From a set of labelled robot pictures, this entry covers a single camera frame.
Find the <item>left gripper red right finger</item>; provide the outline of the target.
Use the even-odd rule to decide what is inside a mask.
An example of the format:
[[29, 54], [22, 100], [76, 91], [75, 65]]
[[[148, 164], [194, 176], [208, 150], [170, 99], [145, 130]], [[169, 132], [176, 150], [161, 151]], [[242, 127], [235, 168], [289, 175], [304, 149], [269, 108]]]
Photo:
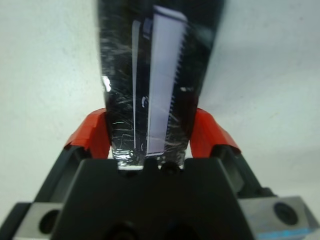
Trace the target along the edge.
[[230, 134], [203, 109], [196, 110], [189, 142], [194, 158], [221, 160], [226, 176], [238, 198], [275, 196], [270, 188], [261, 186]]

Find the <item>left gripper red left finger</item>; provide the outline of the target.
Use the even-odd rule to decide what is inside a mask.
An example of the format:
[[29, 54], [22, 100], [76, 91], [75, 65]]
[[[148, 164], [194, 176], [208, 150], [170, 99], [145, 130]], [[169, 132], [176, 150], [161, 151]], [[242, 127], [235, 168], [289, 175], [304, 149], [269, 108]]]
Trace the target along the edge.
[[111, 148], [107, 110], [91, 112], [66, 141], [35, 197], [35, 202], [61, 203], [82, 160], [107, 159]]

